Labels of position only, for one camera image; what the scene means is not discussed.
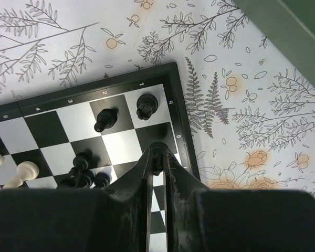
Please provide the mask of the black king chess piece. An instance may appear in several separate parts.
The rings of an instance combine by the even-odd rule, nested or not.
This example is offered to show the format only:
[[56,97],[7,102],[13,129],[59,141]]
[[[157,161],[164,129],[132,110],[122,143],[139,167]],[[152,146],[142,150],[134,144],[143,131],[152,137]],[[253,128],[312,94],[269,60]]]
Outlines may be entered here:
[[90,170],[70,172],[59,182],[57,188],[90,188],[94,176]]

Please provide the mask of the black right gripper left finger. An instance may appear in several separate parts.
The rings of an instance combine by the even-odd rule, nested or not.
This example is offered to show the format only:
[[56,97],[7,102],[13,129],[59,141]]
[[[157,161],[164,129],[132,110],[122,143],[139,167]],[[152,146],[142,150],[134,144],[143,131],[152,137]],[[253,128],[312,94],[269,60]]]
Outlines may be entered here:
[[104,189],[0,190],[0,251],[146,251],[152,161]]

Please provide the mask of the black bishop chess piece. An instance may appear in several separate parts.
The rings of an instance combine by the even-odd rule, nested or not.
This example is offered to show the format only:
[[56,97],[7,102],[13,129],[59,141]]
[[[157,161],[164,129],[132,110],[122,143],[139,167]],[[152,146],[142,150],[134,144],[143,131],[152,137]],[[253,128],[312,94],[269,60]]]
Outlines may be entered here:
[[78,153],[72,163],[79,172],[88,170],[91,167],[91,155],[85,152]]

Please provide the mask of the black knight chess piece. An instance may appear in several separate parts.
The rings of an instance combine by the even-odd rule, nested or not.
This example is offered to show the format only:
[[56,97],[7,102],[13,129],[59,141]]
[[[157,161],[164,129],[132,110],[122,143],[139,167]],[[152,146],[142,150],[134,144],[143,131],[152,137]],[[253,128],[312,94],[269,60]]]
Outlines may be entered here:
[[168,146],[163,142],[154,142],[150,145],[153,152],[153,175],[158,176],[164,170],[164,158]]

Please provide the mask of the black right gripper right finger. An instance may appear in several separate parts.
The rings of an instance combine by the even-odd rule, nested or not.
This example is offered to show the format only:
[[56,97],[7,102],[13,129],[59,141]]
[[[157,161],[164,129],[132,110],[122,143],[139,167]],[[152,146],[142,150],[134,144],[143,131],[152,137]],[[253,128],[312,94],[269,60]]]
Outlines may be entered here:
[[315,199],[299,190],[212,190],[165,151],[168,251],[315,251]]

